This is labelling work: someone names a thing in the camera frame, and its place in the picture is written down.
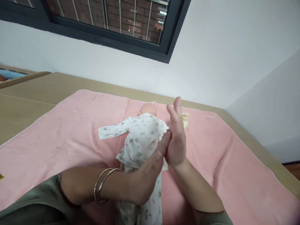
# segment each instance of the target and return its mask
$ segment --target white wall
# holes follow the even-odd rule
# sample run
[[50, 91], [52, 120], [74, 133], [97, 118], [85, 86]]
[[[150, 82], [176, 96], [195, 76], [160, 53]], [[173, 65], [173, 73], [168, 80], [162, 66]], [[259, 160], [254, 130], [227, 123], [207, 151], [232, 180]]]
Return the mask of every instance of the white wall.
[[300, 160], [300, 50], [226, 110], [280, 162]]
[[224, 108], [300, 47], [299, 0], [192, 0], [170, 64], [0, 21], [0, 62]]

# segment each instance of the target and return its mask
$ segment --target baby doll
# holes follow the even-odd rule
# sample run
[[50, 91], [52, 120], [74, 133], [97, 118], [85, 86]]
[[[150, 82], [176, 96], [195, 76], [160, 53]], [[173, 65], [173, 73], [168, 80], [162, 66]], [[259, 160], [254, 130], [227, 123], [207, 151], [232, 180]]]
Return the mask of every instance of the baby doll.
[[[125, 173], [132, 173], [154, 152], [167, 129], [165, 122], [157, 118], [156, 107], [147, 103], [141, 107], [138, 117], [127, 117], [118, 125], [99, 128], [99, 138], [103, 140], [129, 132], [125, 145], [116, 158], [121, 162], [121, 170]], [[164, 159], [162, 170], [167, 169], [168, 165]], [[161, 183], [162, 173], [156, 180], [150, 199], [141, 207], [126, 202], [118, 202], [122, 217], [118, 224], [162, 224]]]

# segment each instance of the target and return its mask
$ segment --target pink blanket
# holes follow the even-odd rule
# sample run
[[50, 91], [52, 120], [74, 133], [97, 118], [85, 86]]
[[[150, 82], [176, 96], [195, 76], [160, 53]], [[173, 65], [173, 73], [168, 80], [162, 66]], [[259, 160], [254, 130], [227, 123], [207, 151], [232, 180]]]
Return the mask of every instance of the pink blanket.
[[[144, 102], [80, 90], [0, 147], [0, 210], [54, 174], [73, 166], [119, 167], [115, 159], [126, 135], [99, 140], [98, 128], [138, 115]], [[154, 104], [168, 123], [166, 106]], [[299, 201], [283, 187], [215, 113], [190, 113], [187, 157], [221, 197], [234, 224], [294, 225]], [[96, 222], [114, 218], [92, 203], [84, 209]], [[113, 213], [113, 204], [106, 212]], [[163, 224], [188, 224], [192, 211], [172, 169], [162, 175]]]

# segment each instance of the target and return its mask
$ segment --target silver bangle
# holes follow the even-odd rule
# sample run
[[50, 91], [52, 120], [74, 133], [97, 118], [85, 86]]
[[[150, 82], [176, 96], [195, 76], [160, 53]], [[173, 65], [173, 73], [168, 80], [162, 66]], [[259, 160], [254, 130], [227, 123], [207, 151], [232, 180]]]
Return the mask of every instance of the silver bangle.
[[[100, 184], [100, 186], [99, 186], [99, 189], [98, 189], [99, 199], [100, 199], [100, 191], [101, 191], [101, 188], [102, 188], [102, 186], [103, 186], [103, 184], [104, 184], [104, 181], [108, 178], [108, 176], [109, 176], [111, 173], [113, 173], [113, 172], [116, 171], [116, 170], [118, 170], [118, 171], [121, 172], [121, 170], [120, 170], [119, 168], [112, 169], [111, 171], [109, 171], [108, 174], [106, 174], [105, 178], [102, 180], [102, 182], [101, 182], [101, 184]], [[109, 201], [110, 201], [110, 199], [105, 200], [103, 203], [109, 203]]]
[[98, 182], [99, 182], [100, 177], [102, 176], [102, 174], [104, 174], [105, 171], [107, 171], [107, 170], [109, 170], [109, 169], [112, 169], [112, 168], [108, 168], [108, 169], [103, 170], [103, 172], [100, 174], [100, 176], [98, 177], [98, 180], [97, 180], [97, 182], [96, 182], [96, 184], [95, 184], [95, 188], [94, 188], [94, 197], [95, 197], [95, 202], [96, 202], [97, 204], [99, 204], [99, 200], [96, 198], [96, 188], [97, 188]]

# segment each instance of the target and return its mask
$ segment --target yellow object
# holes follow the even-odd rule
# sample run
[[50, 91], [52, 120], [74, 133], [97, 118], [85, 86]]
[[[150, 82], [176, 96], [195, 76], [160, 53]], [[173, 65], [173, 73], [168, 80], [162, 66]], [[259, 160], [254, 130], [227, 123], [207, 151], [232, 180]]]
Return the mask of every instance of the yellow object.
[[186, 128], [188, 127], [188, 117], [190, 114], [188, 112], [182, 113], [182, 120], [183, 120], [183, 127]]

